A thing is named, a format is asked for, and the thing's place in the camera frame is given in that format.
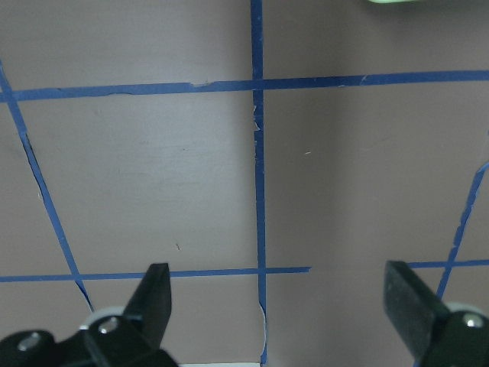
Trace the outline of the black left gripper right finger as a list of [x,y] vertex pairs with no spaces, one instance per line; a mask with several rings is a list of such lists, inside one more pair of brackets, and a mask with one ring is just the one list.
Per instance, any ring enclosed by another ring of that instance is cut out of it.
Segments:
[[451,315],[450,309],[404,261],[384,268],[384,311],[404,345],[422,358]]

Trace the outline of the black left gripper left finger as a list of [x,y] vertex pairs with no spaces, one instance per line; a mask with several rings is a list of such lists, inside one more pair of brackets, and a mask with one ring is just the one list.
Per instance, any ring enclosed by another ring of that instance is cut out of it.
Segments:
[[153,263],[147,269],[122,313],[152,348],[159,348],[172,311],[170,269]]

